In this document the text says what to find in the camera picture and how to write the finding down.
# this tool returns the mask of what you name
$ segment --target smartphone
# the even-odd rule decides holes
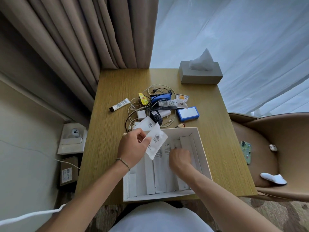
[[[245,141],[240,142],[240,148],[243,151],[243,155],[247,164],[251,163],[251,144]]]

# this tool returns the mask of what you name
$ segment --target chair seat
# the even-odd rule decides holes
[[[261,173],[279,174],[278,159],[269,148],[268,140],[258,132],[232,121],[237,139],[252,145],[251,163],[248,165],[256,187],[271,187],[273,183],[260,177]]]

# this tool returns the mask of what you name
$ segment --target blue box with white top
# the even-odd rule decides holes
[[[189,107],[188,109],[178,109],[177,115],[178,115],[180,122],[194,120],[194,119],[199,118],[200,116],[196,107]]]

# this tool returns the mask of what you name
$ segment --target white round device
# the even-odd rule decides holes
[[[73,128],[71,132],[72,132],[72,135],[73,135],[74,137],[76,137],[76,138],[79,138],[79,137],[80,137],[80,135],[79,135],[79,130],[78,130],[77,128]]]

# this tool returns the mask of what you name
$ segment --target black pants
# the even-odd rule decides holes
[[[175,208],[183,208],[183,205],[180,201],[167,201],[169,205],[175,207]],[[124,218],[126,215],[128,215],[130,212],[132,212],[135,208],[137,208],[140,205],[148,204],[148,203],[130,203],[128,204],[125,209],[119,214],[119,216],[116,218],[116,221],[114,225],[116,225],[122,218]]]

